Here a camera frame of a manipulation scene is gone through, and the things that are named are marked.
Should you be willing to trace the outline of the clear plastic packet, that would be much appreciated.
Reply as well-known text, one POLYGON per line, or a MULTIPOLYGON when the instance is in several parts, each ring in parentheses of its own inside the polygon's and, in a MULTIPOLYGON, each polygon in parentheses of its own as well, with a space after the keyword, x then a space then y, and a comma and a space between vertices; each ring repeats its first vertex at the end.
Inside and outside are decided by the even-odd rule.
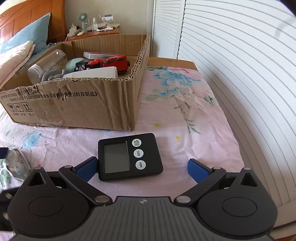
POLYGON ((8 149, 4 160, 8 172, 17 180, 25 181, 32 170, 29 162, 19 149, 8 149))

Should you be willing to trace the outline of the black digital timer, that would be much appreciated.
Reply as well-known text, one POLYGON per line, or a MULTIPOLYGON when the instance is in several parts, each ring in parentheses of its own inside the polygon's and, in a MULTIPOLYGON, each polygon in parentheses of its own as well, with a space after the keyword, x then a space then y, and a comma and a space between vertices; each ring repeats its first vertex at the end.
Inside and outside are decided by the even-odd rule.
POLYGON ((115 181, 160 174, 163 163, 153 133, 98 141, 98 178, 115 181))

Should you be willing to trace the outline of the grey dog toy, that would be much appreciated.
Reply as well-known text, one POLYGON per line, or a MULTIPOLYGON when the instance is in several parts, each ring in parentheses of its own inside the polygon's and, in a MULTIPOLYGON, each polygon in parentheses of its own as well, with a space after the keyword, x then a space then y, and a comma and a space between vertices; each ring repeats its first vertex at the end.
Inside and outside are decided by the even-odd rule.
POLYGON ((68 74, 69 71, 67 69, 59 69, 59 68, 53 68, 50 70, 47 70, 42 78, 41 82, 49 81, 57 78, 62 78, 64 75, 68 74))

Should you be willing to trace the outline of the clear plastic jar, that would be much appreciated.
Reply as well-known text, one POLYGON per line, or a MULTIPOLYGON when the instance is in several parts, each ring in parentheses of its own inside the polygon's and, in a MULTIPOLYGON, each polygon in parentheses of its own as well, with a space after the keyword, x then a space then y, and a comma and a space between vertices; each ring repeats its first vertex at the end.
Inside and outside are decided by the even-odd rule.
POLYGON ((62 50, 58 49, 46 55, 28 69, 27 75, 31 84, 41 82, 41 78, 47 70, 53 68, 65 69, 67 62, 67 56, 62 50))

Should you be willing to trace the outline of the red robot toy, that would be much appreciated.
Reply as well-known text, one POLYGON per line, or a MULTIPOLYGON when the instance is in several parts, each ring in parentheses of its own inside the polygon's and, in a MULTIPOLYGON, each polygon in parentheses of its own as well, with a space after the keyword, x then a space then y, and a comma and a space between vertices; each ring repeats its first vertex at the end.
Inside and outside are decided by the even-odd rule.
POLYGON ((91 68, 115 67, 118 73, 126 73, 130 67, 130 62, 125 55, 109 57, 106 60, 94 59, 87 63, 91 68))

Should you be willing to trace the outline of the brown cardboard box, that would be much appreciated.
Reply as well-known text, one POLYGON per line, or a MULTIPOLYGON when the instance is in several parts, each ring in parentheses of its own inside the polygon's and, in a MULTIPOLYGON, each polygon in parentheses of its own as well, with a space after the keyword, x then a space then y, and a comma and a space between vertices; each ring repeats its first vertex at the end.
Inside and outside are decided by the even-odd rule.
POLYGON ((1 104, 16 123, 131 131, 137 122, 151 37, 104 35, 57 45, 68 59, 84 52, 125 55, 128 71, 118 78, 58 78, 31 84, 27 71, 1 89, 1 104))

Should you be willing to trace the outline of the floral pink bedsheet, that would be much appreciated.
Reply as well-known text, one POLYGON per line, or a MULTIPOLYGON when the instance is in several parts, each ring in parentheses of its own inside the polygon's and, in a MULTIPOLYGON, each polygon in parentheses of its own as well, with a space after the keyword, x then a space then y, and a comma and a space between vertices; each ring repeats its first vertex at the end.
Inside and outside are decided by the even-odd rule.
MULTIPOLYGON (((133 135, 154 133, 164 170, 159 175, 90 184, 107 195, 170 196, 175 198, 195 185, 187 172, 194 158, 208 167, 229 172, 244 164, 239 145, 212 90, 202 75, 190 69, 149 67, 133 135)), ((46 128, 19 125, 1 110, 1 146, 18 148, 33 166, 56 171, 76 166, 97 154, 102 138, 130 132, 85 128, 46 128)))

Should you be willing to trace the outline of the pink quilt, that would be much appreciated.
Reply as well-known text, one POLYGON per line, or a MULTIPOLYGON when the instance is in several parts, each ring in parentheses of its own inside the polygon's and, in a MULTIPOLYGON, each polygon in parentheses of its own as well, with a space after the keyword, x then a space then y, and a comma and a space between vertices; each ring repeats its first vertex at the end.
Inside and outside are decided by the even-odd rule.
POLYGON ((14 74, 29 61, 35 49, 33 41, 27 41, 4 53, 1 53, 0 84, 1 88, 14 74))

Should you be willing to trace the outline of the mint green oval case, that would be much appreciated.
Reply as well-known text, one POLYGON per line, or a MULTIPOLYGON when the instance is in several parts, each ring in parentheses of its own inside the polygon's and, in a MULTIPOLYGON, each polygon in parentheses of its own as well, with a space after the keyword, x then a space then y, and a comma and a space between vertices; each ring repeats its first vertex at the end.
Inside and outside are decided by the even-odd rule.
POLYGON ((68 72, 74 72, 74 69, 76 67, 76 63, 83 61, 83 60, 84 60, 84 58, 73 58, 66 63, 65 69, 68 72))

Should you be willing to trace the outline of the white plastic container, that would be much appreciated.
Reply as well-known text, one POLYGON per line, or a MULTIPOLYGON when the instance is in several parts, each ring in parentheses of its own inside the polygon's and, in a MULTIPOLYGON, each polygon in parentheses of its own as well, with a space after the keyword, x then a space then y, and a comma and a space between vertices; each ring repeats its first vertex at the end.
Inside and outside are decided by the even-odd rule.
POLYGON ((116 67, 110 66, 68 73, 63 78, 118 78, 118 74, 116 67))

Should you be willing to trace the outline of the black cube toy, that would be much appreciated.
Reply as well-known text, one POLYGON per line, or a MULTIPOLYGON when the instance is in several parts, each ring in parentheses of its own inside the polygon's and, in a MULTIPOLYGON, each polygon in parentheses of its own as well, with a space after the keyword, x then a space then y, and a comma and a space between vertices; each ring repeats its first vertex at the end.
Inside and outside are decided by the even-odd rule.
POLYGON ((88 62, 89 62, 89 60, 87 60, 87 59, 84 59, 84 60, 81 60, 81 61, 77 62, 75 64, 74 71, 77 72, 77 71, 86 70, 88 62))

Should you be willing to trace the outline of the wooden headboard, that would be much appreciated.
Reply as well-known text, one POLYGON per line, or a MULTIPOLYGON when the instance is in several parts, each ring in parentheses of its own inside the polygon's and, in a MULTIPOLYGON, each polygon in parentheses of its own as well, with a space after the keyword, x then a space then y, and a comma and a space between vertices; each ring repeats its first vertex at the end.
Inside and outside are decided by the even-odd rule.
POLYGON ((48 42, 65 41, 67 35, 65 1, 49 0, 24 1, 1 13, 1 43, 47 13, 51 14, 48 42))

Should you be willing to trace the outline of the white louvred wardrobe door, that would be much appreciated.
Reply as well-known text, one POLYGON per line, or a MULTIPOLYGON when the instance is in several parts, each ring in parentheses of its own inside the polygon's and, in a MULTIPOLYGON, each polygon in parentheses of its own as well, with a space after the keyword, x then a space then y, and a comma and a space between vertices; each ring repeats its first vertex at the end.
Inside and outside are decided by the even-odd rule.
POLYGON ((152 53, 189 60, 251 167, 295 227, 295 13, 284 1, 150 1, 152 53))

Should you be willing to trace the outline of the white power strip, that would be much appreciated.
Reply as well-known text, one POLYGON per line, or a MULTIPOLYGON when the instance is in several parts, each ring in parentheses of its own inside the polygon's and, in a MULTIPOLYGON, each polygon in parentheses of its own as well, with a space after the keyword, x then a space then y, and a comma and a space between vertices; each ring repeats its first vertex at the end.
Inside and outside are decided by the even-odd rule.
POLYGON ((67 37, 72 37, 76 35, 76 33, 77 33, 77 27, 74 24, 72 24, 71 28, 69 29, 69 33, 67 34, 67 37))

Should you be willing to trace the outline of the white phone stand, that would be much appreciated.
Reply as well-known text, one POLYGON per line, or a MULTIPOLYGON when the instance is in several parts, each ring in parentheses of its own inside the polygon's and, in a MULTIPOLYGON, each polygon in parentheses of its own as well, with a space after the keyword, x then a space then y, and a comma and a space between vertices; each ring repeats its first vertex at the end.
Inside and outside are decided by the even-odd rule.
POLYGON ((120 24, 113 21, 113 15, 111 14, 104 15, 101 20, 102 23, 98 25, 100 31, 110 31, 120 26, 120 24))

